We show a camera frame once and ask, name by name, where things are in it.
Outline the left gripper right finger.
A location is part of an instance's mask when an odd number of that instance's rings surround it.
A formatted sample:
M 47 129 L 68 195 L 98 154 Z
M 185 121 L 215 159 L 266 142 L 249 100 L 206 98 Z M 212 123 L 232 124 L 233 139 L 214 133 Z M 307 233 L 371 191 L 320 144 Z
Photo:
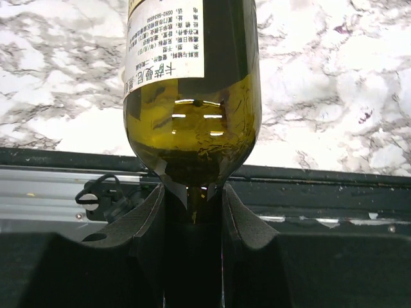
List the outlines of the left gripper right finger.
M 409 307 L 410 238 L 278 232 L 225 186 L 226 307 Z

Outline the tall green wine bottle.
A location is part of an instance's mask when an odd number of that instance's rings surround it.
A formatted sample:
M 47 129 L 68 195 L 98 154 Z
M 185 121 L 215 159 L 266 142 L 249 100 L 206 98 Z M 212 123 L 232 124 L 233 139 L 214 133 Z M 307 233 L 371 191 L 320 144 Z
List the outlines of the tall green wine bottle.
M 222 301 L 222 191 L 261 125 L 254 1 L 130 1 L 124 124 L 162 182 L 167 307 Z

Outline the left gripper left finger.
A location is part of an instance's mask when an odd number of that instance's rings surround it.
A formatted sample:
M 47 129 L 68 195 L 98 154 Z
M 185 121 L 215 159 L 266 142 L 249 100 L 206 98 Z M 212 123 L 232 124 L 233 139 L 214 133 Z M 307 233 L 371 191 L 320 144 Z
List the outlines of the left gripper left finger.
M 164 187 L 99 232 L 1 235 L 2 307 L 162 307 Z

